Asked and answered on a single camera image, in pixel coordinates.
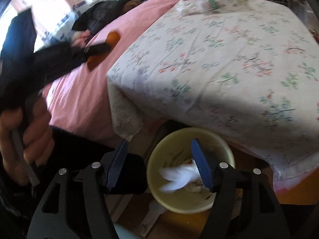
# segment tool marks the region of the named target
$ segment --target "black pants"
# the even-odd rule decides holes
[[[61,168],[67,168],[69,171],[85,169],[89,164],[100,161],[105,153],[113,151],[113,148],[75,136],[59,128],[52,128],[55,147],[41,172],[41,184],[34,190],[31,186],[20,187],[14,183],[0,164],[0,204],[24,234],[28,231],[31,218],[45,190]],[[143,159],[140,156],[128,154],[116,186],[110,194],[142,194],[146,188],[146,168]],[[74,198],[69,201],[72,204],[70,209],[83,210],[84,204],[81,198],[76,199],[77,189],[73,194]]]

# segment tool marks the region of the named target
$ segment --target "white cloth with floral pattern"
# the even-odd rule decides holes
[[[173,8],[154,23],[107,74],[114,130],[130,139],[151,108],[248,148],[277,179],[315,169],[319,46],[289,8],[250,6],[192,16]]]

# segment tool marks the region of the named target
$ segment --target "handle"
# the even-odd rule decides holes
[[[33,93],[32,95],[30,95],[26,99],[25,105],[22,106],[23,119],[22,119],[21,125],[18,128],[11,131],[11,139],[12,139],[12,142],[14,144],[15,150],[19,156],[22,167],[25,170],[25,172],[27,173],[27,175],[30,179],[30,183],[32,184],[33,187],[40,184],[40,180],[38,177],[39,169],[35,163],[31,163],[29,165],[24,160],[23,152],[24,152],[24,149],[26,148],[26,146],[23,143],[23,134],[24,134],[25,130],[27,129],[27,127],[29,126],[29,123],[33,119],[33,113],[32,113],[33,105],[38,100],[38,98],[39,98],[39,92],[36,92],[36,93]]]
[[[97,182],[98,172],[103,172],[103,167],[100,162],[95,162],[86,167],[77,176],[83,178],[84,204],[91,238],[119,239],[104,196],[99,189]]]
[[[236,170],[231,166],[227,169],[218,167],[218,170],[222,172],[223,181],[199,239],[225,238],[232,217],[236,195]]]
[[[150,210],[147,212],[143,221],[136,229],[136,233],[144,237],[147,236],[155,222],[158,220],[159,216],[167,211],[167,209],[160,205],[155,199],[150,202],[149,209]]]

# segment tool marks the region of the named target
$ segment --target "metal rivet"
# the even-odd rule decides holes
[[[259,170],[258,168],[253,169],[253,172],[257,175],[261,174],[261,170]]]
[[[96,168],[99,168],[101,166],[101,164],[99,162],[94,162],[92,164],[92,168],[96,169]]]
[[[59,174],[60,175],[66,174],[66,172],[67,172],[66,168],[62,168],[62,169],[59,170]]]
[[[222,162],[222,163],[220,163],[220,167],[223,168],[223,169],[226,169],[226,168],[228,168],[228,164]]]

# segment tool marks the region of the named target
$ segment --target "curtain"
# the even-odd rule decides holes
[[[66,17],[72,7],[83,0],[12,0],[11,5],[16,11],[31,7],[33,20],[38,35],[45,37],[53,32],[57,24]]]

